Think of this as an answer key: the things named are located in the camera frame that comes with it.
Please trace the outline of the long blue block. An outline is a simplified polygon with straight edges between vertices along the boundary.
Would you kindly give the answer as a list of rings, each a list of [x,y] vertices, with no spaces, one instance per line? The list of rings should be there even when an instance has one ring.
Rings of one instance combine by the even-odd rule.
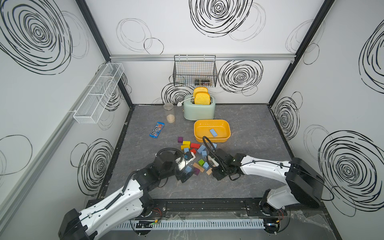
[[[215,138],[218,136],[217,132],[214,129],[210,129],[211,135]]]
[[[202,155],[203,152],[207,152],[207,148],[206,148],[204,145],[202,145],[202,146],[200,146],[200,147],[198,148],[197,152],[198,152],[200,155]]]

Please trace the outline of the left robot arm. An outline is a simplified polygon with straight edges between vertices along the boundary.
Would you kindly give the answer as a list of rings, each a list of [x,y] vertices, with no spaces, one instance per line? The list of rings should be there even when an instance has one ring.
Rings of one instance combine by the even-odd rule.
[[[148,216],[154,208],[149,192],[158,188],[161,180],[182,173],[195,158],[192,152],[161,149],[152,163],[131,172],[122,188],[79,212],[68,211],[58,232],[59,239],[98,240],[125,221]]]

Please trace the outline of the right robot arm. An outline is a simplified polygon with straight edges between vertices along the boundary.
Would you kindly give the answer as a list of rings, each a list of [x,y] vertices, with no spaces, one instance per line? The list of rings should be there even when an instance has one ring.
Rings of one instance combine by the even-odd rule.
[[[216,149],[206,156],[214,177],[220,181],[228,176],[232,181],[241,176],[260,176],[284,184],[278,189],[267,189],[259,203],[260,211],[271,216],[284,207],[301,204],[317,209],[321,205],[324,179],[300,158],[272,161],[245,154],[231,156]]]

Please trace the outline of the yellow bar block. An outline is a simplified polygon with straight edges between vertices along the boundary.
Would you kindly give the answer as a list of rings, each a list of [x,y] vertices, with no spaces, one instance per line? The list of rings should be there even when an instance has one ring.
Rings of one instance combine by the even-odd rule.
[[[189,145],[181,145],[181,150],[183,151],[184,149],[189,149],[190,146]]]

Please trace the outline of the thin wood plank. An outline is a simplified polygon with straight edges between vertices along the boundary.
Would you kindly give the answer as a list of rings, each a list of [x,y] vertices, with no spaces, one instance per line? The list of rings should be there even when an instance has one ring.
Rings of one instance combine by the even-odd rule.
[[[193,167],[199,169],[199,171],[202,173],[205,171],[205,169],[201,167],[198,163],[193,163]]]

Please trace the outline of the purple cube bottom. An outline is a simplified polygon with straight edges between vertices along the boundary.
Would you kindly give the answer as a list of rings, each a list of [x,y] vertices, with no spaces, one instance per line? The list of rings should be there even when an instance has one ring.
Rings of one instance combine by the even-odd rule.
[[[196,176],[198,176],[198,175],[200,174],[200,170],[197,169],[197,168],[194,168],[194,174],[195,174]]]

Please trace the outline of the long red block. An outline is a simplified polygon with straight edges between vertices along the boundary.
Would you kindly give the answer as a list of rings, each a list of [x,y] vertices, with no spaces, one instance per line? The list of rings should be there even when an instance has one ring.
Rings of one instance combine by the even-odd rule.
[[[191,143],[190,147],[193,148],[193,149],[199,149],[201,147],[201,145],[200,144],[196,144],[196,143]]]

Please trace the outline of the yellow plastic tub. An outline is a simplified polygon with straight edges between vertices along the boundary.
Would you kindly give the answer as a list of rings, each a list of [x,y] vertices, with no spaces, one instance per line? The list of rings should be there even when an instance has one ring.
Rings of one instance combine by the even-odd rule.
[[[231,137],[231,129],[225,120],[198,120],[194,123],[194,135],[199,143],[203,137],[213,143],[225,143]]]

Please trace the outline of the blue candy bag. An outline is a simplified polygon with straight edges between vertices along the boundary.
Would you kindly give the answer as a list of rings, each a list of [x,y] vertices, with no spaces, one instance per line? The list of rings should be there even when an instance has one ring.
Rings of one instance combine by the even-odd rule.
[[[157,122],[152,132],[149,134],[149,136],[153,139],[157,139],[163,130],[165,124],[162,122]]]

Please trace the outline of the mint green toaster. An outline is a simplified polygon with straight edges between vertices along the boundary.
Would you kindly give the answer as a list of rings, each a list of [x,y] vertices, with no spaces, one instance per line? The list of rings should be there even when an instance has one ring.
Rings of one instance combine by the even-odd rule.
[[[215,117],[216,99],[212,96],[209,105],[196,105],[193,95],[186,95],[183,102],[183,114],[186,120],[212,120]]]

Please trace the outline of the yellow toast slice front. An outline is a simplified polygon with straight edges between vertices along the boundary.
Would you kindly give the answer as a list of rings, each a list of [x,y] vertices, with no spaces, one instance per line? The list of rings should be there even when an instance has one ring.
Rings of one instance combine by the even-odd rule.
[[[194,102],[196,105],[210,105],[211,96],[207,92],[198,92],[195,95]]]

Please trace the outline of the yellow toast slice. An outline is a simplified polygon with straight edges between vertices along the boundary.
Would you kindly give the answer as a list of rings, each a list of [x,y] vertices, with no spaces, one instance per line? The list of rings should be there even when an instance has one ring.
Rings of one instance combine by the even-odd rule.
[[[207,92],[198,92],[195,95],[194,102],[196,105],[210,105],[211,96]]]
[[[205,87],[195,88],[193,92],[193,97],[195,97],[198,93],[208,93],[208,89]]]

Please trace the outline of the yellow toast slice back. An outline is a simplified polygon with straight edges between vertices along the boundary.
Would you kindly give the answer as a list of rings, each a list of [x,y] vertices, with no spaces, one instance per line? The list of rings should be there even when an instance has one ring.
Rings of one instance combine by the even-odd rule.
[[[198,93],[208,93],[208,89],[205,87],[195,88],[193,92],[193,97],[195,97]]]

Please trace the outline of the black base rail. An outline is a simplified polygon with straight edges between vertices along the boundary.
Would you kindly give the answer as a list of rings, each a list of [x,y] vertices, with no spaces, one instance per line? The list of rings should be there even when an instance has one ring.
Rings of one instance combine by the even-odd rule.
[[[140,216],[146,218],[165,216],[168,212],[247,212],[247,216],[260,218],[278,216],[278,210],[262,207],[261,198],[245,199],[171,199],[153,200],[150,196],[139,199]]]

